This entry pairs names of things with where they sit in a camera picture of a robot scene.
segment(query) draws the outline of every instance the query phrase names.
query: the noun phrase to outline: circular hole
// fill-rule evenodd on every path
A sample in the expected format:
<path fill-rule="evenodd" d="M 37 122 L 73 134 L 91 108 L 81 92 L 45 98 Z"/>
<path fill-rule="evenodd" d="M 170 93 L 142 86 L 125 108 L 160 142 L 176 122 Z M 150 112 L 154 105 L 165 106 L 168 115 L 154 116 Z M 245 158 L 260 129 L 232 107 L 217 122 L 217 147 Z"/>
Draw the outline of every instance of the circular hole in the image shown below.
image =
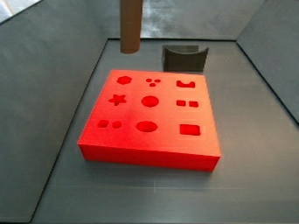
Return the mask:
<path fill-rule="evenodd" d="M 118 129 L 121 127 L 121 122 L 111 122 L 113 129 Z"/>
<path fill-rule="evenodd" d="M 144 106 L 150 108 L 158 104 L 158 99 L 154 96 L 148 95 L 142 98 L 141 103 L 144 104 Z"/>
<path fill-rule="evenodd" d="M 105 128 L 105 127 L 107 126 L 107 120 L 99 120 L 99 121 L 97 122 L 97 126 L 98 126 L 99 128 Z"/>
<path fill-rule="evenodd" d="M 157 129 L 157 125 L 153 122 L 145 121 L 145 122 L 140 122 L 136 125 L 136 128 L 142 132 L 153 132 Z"/>

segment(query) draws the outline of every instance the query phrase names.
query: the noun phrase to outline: red block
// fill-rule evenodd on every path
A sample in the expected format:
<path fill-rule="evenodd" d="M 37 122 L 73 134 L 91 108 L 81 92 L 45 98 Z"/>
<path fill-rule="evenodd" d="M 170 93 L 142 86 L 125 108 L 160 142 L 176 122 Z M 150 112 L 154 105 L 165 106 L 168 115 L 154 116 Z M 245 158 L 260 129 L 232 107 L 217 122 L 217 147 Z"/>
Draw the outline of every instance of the red block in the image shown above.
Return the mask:
<path fill-rule="evenodd" d="M 210 172 L 220 145 L 204 76 L 113 70 L 78 147 L 86 160 Z"/>

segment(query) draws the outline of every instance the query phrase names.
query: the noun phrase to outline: dark gray object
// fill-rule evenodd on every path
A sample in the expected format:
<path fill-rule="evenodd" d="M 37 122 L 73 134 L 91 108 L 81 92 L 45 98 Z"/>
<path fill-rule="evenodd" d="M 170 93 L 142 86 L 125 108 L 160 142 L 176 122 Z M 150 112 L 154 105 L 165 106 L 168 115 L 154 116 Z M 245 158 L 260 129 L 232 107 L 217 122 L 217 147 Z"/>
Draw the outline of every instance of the dark gray object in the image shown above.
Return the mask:
<path fill-rule="evenodd" d="M 162 45 L 209 46 L 213 173 L 87 162 L 75 144 L 109 70 L 161 71 Z M 123 55 L 107 41 L 31 222 L 297 223 L 297 145 L 297 126 L 234 42 L 148 40 Z"/>
<path fill-rule="evenodd" d="M 297 15 L 299 1 L 265 1 L 237 44 L 299 122 Z"/>
<path fill-rule="evenodd" d="M 105 35 L 86 1 L 41 1 L 0 26 L 0 221 L 27 222 Z"/>
<path fill-rule="evenodd" d="M 162 70 L 165 72 L 201 72 L 209 48 L 197 45 L 164 45 Z"/>

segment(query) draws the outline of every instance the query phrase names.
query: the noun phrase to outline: hole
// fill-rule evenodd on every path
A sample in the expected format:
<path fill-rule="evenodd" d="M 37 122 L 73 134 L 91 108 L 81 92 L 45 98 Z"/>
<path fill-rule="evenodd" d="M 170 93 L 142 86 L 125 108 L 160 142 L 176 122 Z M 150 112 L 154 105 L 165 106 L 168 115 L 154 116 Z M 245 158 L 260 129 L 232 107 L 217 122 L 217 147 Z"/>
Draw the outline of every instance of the hole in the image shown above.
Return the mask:
<path fill-rule="evenodd" d="M 128 76 L 121 76 L 115 79 L 115 82 L 121 85 L 130 83 L 130 81 L 132 81 L 132 78 Z"/>
<path fill-rule="evenodd" d="M 189 83 L 184 84 L 180 80 L 176 81 L 176 87 L 178 88 L 194 88 L 194 82 L 190 81 Z"/>
<path fill-rule="evenodd" d="M 150 107 L 154 107 L 158 104 L 158 99 L 154 96 L 148 95 L 141 100 L 141 103 L 144 104 L 144 106 L 150 108 Z"/>
<path fill-rule="evenodd" d="M 136 128 L 142 132 L 153 132 L 157 129 L 157 126 L 153 122 L 140 122 L 136 125 Z"/>
<path fill-rule="evenodd" d="M 185 101 L 176 101 L 176 105 L 180 106 L 180 107 L 184 107 L 185 106 Z"/>
<path fill-rule="evenodd" d="M 114 106 L 117 106 L 118 103 L 121 103 L 121 102 L 125 103 L 126 102 L 125 97 L 126 96 L 123 94 L 121 94 L 121 95 L 113 94 L 111 99 L 109 99 L 107 101 L 113 102 Z"/>
<path fill-rule="evenodd" d="M 189 101 L 189 106 L 193 108 L 198 107 L 198 103 L 196 101 Z"/>
<path fill-rule="evenodd" d="M 97 122 L 97 126 L 98 126 L 99 128 L 105 128 L 105 127 L 107 126 L 107 120 L 99 120 L 99 121 Z"/>
<path fill-rule="evenodd" d="M 121 122 L 111 122 L 113 129 L 118 129 L 121 127 Z"/>
<path fill-rule="evenodd" d="M 201 134 L 200 126 L 192 124 L 180 124 L 180 134 L 198 136 Z"/>

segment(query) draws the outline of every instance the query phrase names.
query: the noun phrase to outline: star-shaped hole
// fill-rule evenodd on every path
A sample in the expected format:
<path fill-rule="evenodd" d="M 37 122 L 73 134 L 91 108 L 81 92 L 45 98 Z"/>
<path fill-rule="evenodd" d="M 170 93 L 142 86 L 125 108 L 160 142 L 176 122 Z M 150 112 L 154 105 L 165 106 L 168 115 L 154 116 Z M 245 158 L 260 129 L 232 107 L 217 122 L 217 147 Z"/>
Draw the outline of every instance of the star-shaped hole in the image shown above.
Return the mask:
<path fill-rule="evenodd" d="M 114 106 L 117 106 L 119 102 L 122 102 L 122 103 L 126 102 L 125 97 L 126 96 L 123 94 L 121 94 L 121 95 L 113 94 L 113 98 L 109 99 L 107 101 L 109 102 L 113 102 L 114 103 Z"/>

